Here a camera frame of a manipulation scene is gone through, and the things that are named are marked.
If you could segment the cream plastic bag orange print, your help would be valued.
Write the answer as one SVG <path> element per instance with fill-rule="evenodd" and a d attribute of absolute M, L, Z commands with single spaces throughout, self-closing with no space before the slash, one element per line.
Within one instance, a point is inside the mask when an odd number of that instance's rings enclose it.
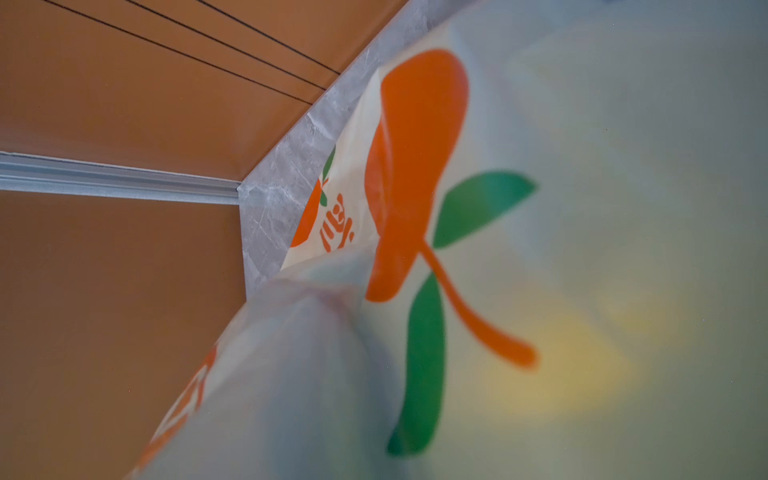
<path fill-rule="evenodd" d="M 380 68 L 131 472 L 766 475 L 763 1 L 483 1 Z"/>

